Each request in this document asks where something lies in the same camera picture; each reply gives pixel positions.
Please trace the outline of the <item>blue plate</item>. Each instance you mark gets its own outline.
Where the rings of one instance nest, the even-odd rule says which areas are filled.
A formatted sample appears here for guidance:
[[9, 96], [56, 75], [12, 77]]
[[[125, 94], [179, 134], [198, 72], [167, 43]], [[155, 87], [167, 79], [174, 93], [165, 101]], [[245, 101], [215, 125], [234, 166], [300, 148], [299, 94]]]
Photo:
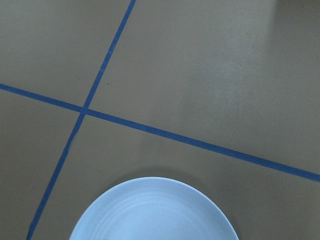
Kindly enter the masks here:
[[183, 182], [140, 177], [100, 195], [75, 225], [72, 240], [237, 240], [212, 200]]

